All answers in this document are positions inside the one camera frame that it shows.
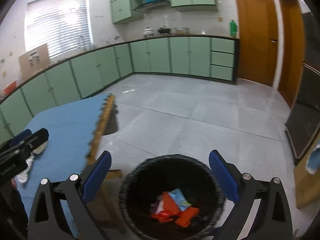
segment white tiled wall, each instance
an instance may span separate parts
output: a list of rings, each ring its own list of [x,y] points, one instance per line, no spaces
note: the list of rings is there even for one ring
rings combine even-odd
[[[17,0],[0,25],[0,59],[5,59],[4,63],[0,63],[0,73],[7,71],[7,76],[0,78],[0,89],[19,79],[18,57],[26,52],[24,17],[27,3],[31,1],[33,0]],[[126,25],[112,24],[109,0],[89,0],[89,3],[92,35],[96,46],[114,43],[115,36],[121,36],[119,41],[141,38],[142,31],[146,27],[151,27],[155,30],[164,25],[178,29],[189,27],[191,33],[195,34],[205,31],[206,34],[228,36],[230,20],[234,19],[239,25],[236,0],[217,0],[218,12],[178,12],[173,8],[165,8],[146,14],[144,19]],[[274,80],[274,87],[277,87],[283,58],[283,27],[279,0],[275,0],[275,4],[279,25],[278,61]],[[218,21],[219,16],[223,18],[222,22]],[[52,62],[73,56],[82,51],[83,49],[70,51],[53,58]]]

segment blue gripper pad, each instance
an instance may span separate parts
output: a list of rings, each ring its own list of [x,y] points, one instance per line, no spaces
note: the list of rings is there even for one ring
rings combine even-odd
[[[210,152],[210,168],[214,176],[216,177],[220,188],[226,195],[226,198],[236,204],[239,201],[238,184],[231,173],[228,171],[226,164],[227,163],[224,161],[217,150],[213,150],[212,152]]]

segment trash can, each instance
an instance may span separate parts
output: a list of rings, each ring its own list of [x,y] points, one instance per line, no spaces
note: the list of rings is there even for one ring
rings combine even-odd
[[[164,191],[181,189],[185,199],[199,208],[204,221],[182,228],[174,222],[159,223],[150,216],[150,206]],[[219,220],[225,196],[212,171],[184,155],[165,155],[141,163],[125,178],[119,205],[130,229],[145,240],[202,239]]]

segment floor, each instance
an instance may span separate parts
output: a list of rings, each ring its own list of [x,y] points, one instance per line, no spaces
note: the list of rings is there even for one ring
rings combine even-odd
[[[183,154],[208,165],[208,155],[217,149],[227,162],[255,179],[281,179],[291,209],[293,229],[303,234],[314,219],[318,204],[295,208],[293,159],[284,133],[290,109],[273,88],[238,80],[238,85],[201,79],[161,75],[132,75],[104,93],[116,96],[119,130],[103,136],[99,152],[112,154],[112,168],[131,172],[145,159]],[[116,196],[121,182],[110,182]],[[252,212],[239,237],[246,236],[259,206]],[[233,207],[226,201],[217,226]],[[109,229],[111,239],[121,236]]]

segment window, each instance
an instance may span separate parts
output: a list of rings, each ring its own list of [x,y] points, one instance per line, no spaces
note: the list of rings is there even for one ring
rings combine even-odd
[[[88,0],[28,3],[25,43],[27,51],[47,43],[49,57],[92,44]]]

